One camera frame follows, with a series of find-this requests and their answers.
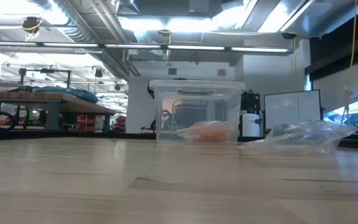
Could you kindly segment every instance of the wooden workbench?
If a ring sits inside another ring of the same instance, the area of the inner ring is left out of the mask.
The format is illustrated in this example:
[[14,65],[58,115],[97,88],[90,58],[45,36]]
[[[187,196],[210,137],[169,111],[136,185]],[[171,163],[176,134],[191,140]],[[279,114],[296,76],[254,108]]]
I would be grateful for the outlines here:
[[0,223],[358,223],[358,150],[0,141]]
[[108,123],[107,127],[109,127],[110,115],[116,113],[115,110],[63,93],[0,92],[0,102],[47,110],[45,129],[50,130],[58,129],[60,113],[104,115],[105,123]]

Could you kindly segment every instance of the fluorescent light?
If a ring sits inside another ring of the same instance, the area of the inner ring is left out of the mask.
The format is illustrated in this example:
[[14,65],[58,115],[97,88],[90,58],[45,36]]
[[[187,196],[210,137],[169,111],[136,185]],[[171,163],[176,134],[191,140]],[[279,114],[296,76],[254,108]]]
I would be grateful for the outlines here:
[[301,9],[296,12],[295,15],[280,29],[280,31],[285,31],[288,29],[308,8],[314,3],[314,0],[309,0]]
[[232,47],[232,51],[237,52],[270,52],[270,53],[287,53],[288,49],[262,48],[262,47]]
[[167,30],[172,32],[206,32],[215,30],[214,24],[210,18],[205,19],[171,19],[167,26]]
[[254,9],[257,0],[244,0],[244,5],[226,9],[212,18],[215,30],[241,29]]
[[71,81],[70,83],[79,83],[79,84],[104,84],[103,82],[94,82],[94,81]]
[[103,54],[102,50],[75,50],[76,54]]
[[10,42],[10,41],[0,41],[0,46],[37,46],[37,43],[34,42]]
[[60,86],[62,88],[67,88],[67,84],[66,83],[54,83],[55,86]]
[[126,17],[118,17],[118,20],[123,29],[134,32],[164,29],[164,24],[160,19],[130,19]]
[[49,79],[49,80],[56,81],[56,79],[54,79],[54,78],[52,78],[52,77],[50,77],[50,76],[48,76],[48,75],[45,75],[45,77],[46,77],[47,79]]
[[46,47],[99,47],[97,44],[44,43]]
[[189,45],[168,45],[168,49],[183,49],[183,50],[224,50],[224,47],[214,47],[214,46],[189,46]]
[[273,11],[268,15],[258,32],[277,32],[288,20],[289,9],[282,2],[279,2]]
[[161,45],[146,45],[146,44],[106,44],[107,48],[119,49],[161,49]]

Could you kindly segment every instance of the clear plastic bag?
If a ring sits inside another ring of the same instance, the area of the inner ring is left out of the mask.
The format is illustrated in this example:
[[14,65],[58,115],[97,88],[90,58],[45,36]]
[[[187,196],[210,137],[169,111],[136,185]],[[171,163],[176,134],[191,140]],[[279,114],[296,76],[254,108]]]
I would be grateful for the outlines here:
[[355,127],[328,121],[310,121],[299,125],[278,124],[265,139],[249,142],[246,146],[282,151],[306,149],[332,152],[342,138],[356,131]]
[[176,130],[176,134],[188,142],[233,142],[237,138],[236,126],[230,121],[204,121]]

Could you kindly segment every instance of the wooden table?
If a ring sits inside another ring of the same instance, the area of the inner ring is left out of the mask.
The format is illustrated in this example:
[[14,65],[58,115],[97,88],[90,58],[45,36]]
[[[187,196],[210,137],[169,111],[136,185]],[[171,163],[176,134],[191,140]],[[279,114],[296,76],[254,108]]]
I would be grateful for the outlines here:
[[59,129],[60,113],[104,115],[104,131],[110,127],[110,116],[115,110],[81,100],[63,93],[14,93],[0,92],[0,102],[47,110],[45,129]]
[[358,223],[358,150],[0,141],[0,223]]

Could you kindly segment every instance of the white wall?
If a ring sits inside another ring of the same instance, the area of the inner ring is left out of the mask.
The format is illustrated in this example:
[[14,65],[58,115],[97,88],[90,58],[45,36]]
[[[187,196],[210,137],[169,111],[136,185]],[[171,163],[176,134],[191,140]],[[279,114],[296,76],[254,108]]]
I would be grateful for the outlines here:
[[[326,109],[325,113],[344,106],[344,90],[349,81],[349,74],[350,72],[347,68],[313,82],[313,88],[320,90],[321,106]],[[358,92],[358,64],[353,66],[353,78],[350,90]],[[349,103],[355,101],[358,101],[358,98],[351,98]]]
[[136,77],[129,79],[127,133],[140,133],[141,127],[154,120],[154,100],[147,92],[149,81]]
[[264,95],[305,90],[305,67],[309,65],[309,40],[300,40],[294,54],[288,56],[244,55],[236,65],[235,77],[241,81],[238,74],[242,72],[246,88],[260,94],[264,109]]
[[[194,62],[172,62],[170,67],[167,62],[134,62],[134,65],[142,78],[148,79],[234,80],[234,67],[226,62],[200,62],[198,65]],[[168,68],[177,68],[177,75],[168,75]],[[218,69],[226,69],[226,76],[218,76]]]

